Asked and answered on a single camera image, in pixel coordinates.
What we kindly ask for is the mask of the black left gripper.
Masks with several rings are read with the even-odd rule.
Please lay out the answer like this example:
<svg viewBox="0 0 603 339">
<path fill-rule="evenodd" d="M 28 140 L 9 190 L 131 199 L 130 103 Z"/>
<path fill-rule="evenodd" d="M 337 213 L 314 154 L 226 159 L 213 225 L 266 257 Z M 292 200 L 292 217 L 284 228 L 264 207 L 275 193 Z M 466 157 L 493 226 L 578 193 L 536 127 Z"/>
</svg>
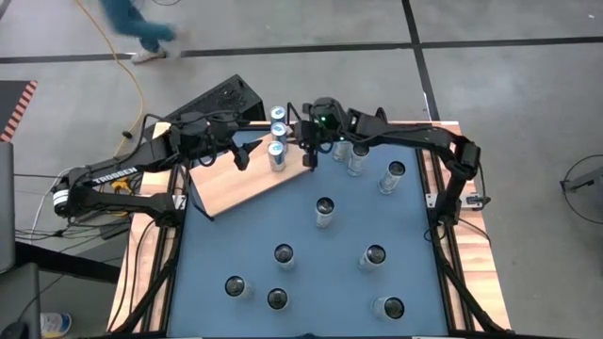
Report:
<svg viewBox="0 0 603 339">
<path fill-rule="evenodd" d="M 212 137 L 213 137 L 213 153 L 214 157 L 219 154 L 230 152 L 235 157 L 235 164 L 238 170 L 243 171 L 249 165 L 249 153 L 257 148 L 261 143 L 261 139 L 254 140 L 249 143 L 243 143 L 239 147 L 233 140 L 234 134 L 239 130 L 237 122 L 213 122 Z"/>
</svg>

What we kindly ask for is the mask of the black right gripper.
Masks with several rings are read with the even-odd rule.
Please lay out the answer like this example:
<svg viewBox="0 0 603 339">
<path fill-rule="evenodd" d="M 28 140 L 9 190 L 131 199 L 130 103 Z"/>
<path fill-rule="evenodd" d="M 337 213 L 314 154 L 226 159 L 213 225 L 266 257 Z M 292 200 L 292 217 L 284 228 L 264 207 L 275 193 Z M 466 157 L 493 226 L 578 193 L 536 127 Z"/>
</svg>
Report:
<svg viewBox="0 0 603 339">
<path fill-rule="evenodd" d="M 318 165 L 318 150 L 315 145 L 320 142 L 320 125 L 315 121 L 299 122 L 299 143 L 305 154 L 309 154 L 310 168 L 314 170 Z"/>
</svg>

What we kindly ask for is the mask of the white Celsius can yellow band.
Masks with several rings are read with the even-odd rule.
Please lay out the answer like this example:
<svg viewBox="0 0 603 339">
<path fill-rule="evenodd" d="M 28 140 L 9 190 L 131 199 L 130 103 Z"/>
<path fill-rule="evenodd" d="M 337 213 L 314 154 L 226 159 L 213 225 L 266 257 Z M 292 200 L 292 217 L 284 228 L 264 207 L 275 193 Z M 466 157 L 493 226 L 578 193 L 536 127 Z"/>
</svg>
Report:
<svg viewBox="0 0 603 339">
<path fill-rule="evenodd" d="M 337 162 L 343 162 L 350 157 L 352 143 L 347 140 L 340 140 L 334 144 L 333 159 Z"/>
<path fill-rule="evenodd" d="M 334 214 L 334 201 L 328 197 L 322 197 L 316 203 L 316 224 L 319 228 L 326 228 L 331 223 Z"/>
<path fill-rule="evenodd" d="M 272 288 L 267 294 L 267 303 L 272 311 L 282 311 L 286 309 L 289 302 L 289 296 L 284 288 Z"/>
</svg>

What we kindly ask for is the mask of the white Celsius can blue band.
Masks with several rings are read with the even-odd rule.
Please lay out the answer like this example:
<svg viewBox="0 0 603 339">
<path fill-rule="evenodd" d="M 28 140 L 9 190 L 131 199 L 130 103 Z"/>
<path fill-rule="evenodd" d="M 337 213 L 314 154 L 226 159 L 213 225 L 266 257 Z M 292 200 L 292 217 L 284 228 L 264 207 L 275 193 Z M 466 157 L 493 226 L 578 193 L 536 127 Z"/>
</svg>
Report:
<svg viewBox="0 0 603 339">
<path fill-rule="evenodd" d="M 288 244 L 280 244 L 278 245 L 274 252 L 273 256 L 278 266 L 284 270 L 290 270 L 294 266 L 294 250 Z"/>
<path fill-rule="evenodd" d="M 405 171 L 406 168 L 402 162 L 392 161 L 378 183 L 379 191 L 385 195 L 391 194 L 395 190 Z"/>
</svg>

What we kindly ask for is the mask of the white Celsius Peach Vibe can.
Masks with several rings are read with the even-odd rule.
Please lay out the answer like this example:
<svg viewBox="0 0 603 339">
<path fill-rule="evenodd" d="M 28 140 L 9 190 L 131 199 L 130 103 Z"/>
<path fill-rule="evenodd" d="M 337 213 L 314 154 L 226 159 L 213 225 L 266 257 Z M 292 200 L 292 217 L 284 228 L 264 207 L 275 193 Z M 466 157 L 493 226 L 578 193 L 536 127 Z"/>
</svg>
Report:
<svg viewBox="0 0 603 339">
<path fill-rule="evenodd" d="M 356 177 L 363 173 L 368 154 L 369 147 L 366 144 L 352 146 L 347 167 L 348 175 Z"/>
<path fill-rule="evenodd" d="M 386 260 L 385 249 L 378 244 L 366 248 L 359 259 L 359 267 L 363 270 L 373 270 L 384 264 Z"/>
</svg>

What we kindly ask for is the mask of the black perforated box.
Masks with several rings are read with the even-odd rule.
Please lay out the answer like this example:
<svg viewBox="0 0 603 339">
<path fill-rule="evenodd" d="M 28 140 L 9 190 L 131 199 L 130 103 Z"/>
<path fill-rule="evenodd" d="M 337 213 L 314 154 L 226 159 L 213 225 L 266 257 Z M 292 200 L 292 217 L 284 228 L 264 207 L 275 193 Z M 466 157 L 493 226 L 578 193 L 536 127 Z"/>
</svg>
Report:
<svg viewBox="0 0 603 339">
<path fill-rule="evenodd" d="M 248 121 L 267 119 L 263 100 L 238 74 L 175 109 L 167 118 L 174 119 L 188 112 L 211 113 L 218 110 L 238 111 Z"/>
</svg>

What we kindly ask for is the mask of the blue table mat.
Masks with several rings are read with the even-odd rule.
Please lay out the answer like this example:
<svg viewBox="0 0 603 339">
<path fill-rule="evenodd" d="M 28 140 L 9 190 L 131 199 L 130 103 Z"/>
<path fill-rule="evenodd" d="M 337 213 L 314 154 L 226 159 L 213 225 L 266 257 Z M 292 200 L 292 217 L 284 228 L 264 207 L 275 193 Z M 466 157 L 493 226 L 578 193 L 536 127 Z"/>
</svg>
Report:
<svg viewBox="0 0 603 339">
<path fill-rule="evenodd" d="M 388 165 L 406 171 L 395 190 L 378 183 Z M 334 201 L 326 228 L 316 224 L 319 198 Z M 318 168 L 262 193 L 213 219 L 187 209 L 168 334 L 171 337 L 288 337 L 442 335 L 448 330 L 416 153 L 411 148 L 373 148 L 363 173 L 348 175 L 345 164 L 324 154 Z M 273 252 L 294 250 L 294 266 L 281 269 Z M 370 245 L 386 251 L 384 264 L 359 267 Z M 248 299 L 226 295 L 237 275 L 253 287 Z M 269 290 L 284 288 L 282 311 L 267 303 Z M 398 297 L 400 319 L 371 312 L 371 302 Z"/>
</svg>

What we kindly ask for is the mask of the white Celsius can black lid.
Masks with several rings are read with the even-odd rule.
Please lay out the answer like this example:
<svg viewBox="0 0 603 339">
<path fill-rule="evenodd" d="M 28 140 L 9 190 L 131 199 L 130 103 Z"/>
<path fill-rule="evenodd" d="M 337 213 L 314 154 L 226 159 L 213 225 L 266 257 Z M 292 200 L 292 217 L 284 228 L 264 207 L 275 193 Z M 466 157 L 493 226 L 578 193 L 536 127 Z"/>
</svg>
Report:
<svg viewBox="0 0 603 339">
<path fill-rule="evenodd" d="M 371 312 L 383 319 L 400 319 L 405 313 L 405 306 L 398 297 L 380 297 L 371 302 Z"/>
<path fill-rule="evenodd" d="M 233 275 L 226 280 L 224 290 L 226 295 L 233 299 L 248 299 L 253 294 L 252 285 L 237 275 Z"/>
</svg>

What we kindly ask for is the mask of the black power adapter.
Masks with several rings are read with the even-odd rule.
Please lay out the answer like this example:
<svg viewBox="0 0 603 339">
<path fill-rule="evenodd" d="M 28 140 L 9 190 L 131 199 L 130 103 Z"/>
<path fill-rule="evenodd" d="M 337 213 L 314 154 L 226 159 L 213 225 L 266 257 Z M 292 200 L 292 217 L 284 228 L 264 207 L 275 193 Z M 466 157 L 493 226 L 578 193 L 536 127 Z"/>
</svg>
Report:
<svg viewBox="0 0 603 339">
<path fill-rule="evenodd" d="M 108 240 L 120 234 L 126 233 L 131 226 L 131 218 L 116 219 L 100 227 L 100 236 L 103 240 Z"/>
</svg>

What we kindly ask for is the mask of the person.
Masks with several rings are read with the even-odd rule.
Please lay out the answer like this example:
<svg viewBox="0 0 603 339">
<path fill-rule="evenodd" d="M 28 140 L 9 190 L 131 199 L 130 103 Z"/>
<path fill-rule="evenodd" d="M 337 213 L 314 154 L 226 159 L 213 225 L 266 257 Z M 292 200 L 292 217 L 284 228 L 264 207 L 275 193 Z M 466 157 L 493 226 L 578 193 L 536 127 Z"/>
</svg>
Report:
<svg viewBox="0 0 603 339">
<path fill-rule="evenodd" d="M 176 56 L 176 52 L 166 46 L 179 38 L 179 31 L 173 25 L 147 21 L 132 0 L 99 2 L 115 32 L 139 41 L 141 50 L 130 58 L 133 64 Z"/>
</svg>

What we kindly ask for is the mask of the black metal beam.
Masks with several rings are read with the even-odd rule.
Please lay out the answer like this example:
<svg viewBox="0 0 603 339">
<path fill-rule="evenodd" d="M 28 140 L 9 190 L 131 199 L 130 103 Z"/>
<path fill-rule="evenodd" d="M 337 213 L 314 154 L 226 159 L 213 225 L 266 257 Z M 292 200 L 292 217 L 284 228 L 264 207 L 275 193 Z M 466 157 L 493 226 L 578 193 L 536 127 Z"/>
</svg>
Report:
<svg viewBox="0 0 603 339">
<path fill-rule="evenodd" d="M 121 274 L 121 270 L 113 265 L 23 242 L 15 243 L 15 264 L 35 264 L 42 271 L 101 283 L 117 283 Z"/>
</svg>

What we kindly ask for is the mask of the black mat orange striped edge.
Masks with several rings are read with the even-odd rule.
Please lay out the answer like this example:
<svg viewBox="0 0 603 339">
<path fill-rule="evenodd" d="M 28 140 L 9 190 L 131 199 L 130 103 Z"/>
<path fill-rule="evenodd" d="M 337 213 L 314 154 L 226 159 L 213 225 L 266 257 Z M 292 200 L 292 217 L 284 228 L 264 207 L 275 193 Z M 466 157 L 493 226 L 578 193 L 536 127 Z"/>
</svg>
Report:
<svg viewBox="0 0 603 339">
<path fill-rule="evenodd" d="M 36 80 L 0 80 L 0 142 L 11 142 L 38 87 Z"/>
</svg>

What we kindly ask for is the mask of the grey monitor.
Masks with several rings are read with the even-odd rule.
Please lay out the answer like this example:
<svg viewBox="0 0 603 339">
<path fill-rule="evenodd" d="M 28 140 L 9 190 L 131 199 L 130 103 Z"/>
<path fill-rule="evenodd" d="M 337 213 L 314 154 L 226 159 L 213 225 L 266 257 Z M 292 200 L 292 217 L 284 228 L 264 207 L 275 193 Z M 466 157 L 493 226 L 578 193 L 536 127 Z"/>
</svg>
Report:
<svg viewBox="0 0 603 339">
<path fill-rule="evenodd" d="M 13 145 L 0 141 L 0 273 L 15 263 Z"/>
</svg>

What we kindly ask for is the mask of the grey stand round base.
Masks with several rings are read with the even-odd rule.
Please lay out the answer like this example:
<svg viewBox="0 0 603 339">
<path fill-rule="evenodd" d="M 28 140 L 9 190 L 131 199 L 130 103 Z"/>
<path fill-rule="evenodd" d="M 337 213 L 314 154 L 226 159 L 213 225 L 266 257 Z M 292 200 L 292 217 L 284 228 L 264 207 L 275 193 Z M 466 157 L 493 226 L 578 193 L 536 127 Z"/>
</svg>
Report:
<svg viewBox="0 0 603 339">
<path fill-rule="evenodd" d="M 596 225 L 603 225 L 603 220 L 595 220 L 592 218 L 588 218 L 586 216 L 584 216 L 583 214 L 581 214 L 575 207 L 574 205 L 570 202 L 567 194 L 568 193 L 576 193 L 579 189 L 587 187 L 587 186 L 594 186 L 594 185 L 599 185 L 599 186 L 603 186 L 603 166 L 598 167 L 596 169 L 592 169 L 586 173 L 581 174 L 579 177 L 575 178 L 575 179 L 570 179 L 569 176 L 571 174 L 571 172 L 580 164 L 582 164 L 583 162 L 586 162 L 588 160 L 594 159 L 594 158 L 603 158 L 603 153 L 594 153 L 594 154 L 589 154 L 583 158 L 581 158 L 580 160 L 578 160 L 575 164 L 573 164 L 565 173 L 565 175 L 563 176 L 563 178 L 559 181 L 560 187 L 562 189 L 562 196 L 563 199 L 567 205 L 567 207 L 571 210 L 571 212 L 576 215 L 577 217 L 581 218 L 582 220 L 585 220 L 589 223 L 593 223 Z"/>
</svg>

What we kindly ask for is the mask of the wooden shelf black metal frame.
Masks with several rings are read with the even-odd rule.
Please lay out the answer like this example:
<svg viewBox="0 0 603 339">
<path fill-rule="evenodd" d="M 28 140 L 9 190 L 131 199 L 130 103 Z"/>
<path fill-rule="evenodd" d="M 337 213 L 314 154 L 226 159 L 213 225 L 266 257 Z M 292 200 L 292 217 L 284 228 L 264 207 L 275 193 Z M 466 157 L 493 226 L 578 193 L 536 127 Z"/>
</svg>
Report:
<svg viewBox="0 0 603 339">
<path fill-rule="evenodd" d="M 237 169 L 231 153 L 225 153 L 212 167 L 198 166 L 189 172 L 207 215 L 215 217 L 309 170 L 302 163 L 304 151 L 297 145 L 288 146 L 283 170 L 271 170 L 268 145 L 272 136 L 269 126 L 268 121 L 252 121 L 236 133 L 238 143 L 242 142 L 244 132 L 259 132 L 260 136 L 251 137 L 251 141 L 262 141 L 251 152 L 249 165 L 244 171 Z"/>
</svg>

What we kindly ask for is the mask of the black table frame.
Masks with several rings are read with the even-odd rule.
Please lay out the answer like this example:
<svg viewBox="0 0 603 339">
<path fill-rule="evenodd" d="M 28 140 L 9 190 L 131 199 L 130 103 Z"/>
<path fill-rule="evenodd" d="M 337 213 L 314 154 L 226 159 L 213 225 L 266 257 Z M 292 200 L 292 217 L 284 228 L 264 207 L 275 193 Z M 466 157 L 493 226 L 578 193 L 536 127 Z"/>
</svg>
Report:
<svg viewBox="0 0 603 339">
<path fill-rule="evenodd" d="M 392 121 L 396 125 L 409 126 L 411 124 L 442 127 L 450 132 L 460 135 L 461 129 L 457 121 Z M 269 129 L 268 121 L 252 121 L 248 129 L 261 131 L 266 134 Z M 430 190 L 443 184 L 443 180 L 449 177 L 448 170 L 444 169 L 440 160 L 428 155 L 427 151 L 419 151 L 419 165 L 426 171 L 424 183 Z M 155 193 L 168 192 L 176 188 L 176 194 L 181 194 L 184 187 L 180 174 L 177 171 L 163 171 L 158 173 L 145 173 L 141 177 L 140 193 L 152 195 Z M 480 304 L 481 308 L 504 329 L 510 329 L 510 320 L 507 314 L 505 301 L 502 296 L 497 269 L 491 245 L 487 245 L 487 239 L 478 238 L 480 232 L 486 233 L 485 223 L 481 212 L 465 210 L 461 212 L 461 218 L 472 223 L 475 227 L 461 221 L 456 228 L 458 231 L 450 231 L 442 240 L 443 251 L 447 259 L 452 261 L 453 253 L 457 255 L 459 264 L 451 264 L 456 272 L 463 275 L 466 288 Z M 123 255 L 120 278 L 116 287 L 116 293 L 112 304 L 110 318 L 107 325 L 108 331 L 117 329 L 133 311 L 128 311 L 132 306 L 137 306 L 143 295 L 151 290 L 151 285 L 158 277 L 162 268 L 169 259 L 170 251 L 180 239 L 175 237 L 175 230 L 162 231 L 158 228 L 149 227 L 143 236 L 150 217 L 135 215 L 131 223 L 127 240 L 127 249 Z M 173 294 L 173 282 L 175 273 L 172 273 L 162 283 L 156 292 L 153 302 L 150 303 L 142 320 L 134 328 L 136 332 L 151 332 L 165 330 L 168 321 L 168 306 L 171 306 L 171 295 Z M 455 290 L 449 278 L 445 278 L 444 295 L 445 301 L 450 301 L 454 330 L 468 330 L 469 320 L 463 319 L 463 310 L 468 312 L 461 301 L 460 294 Z"/>
</svg>

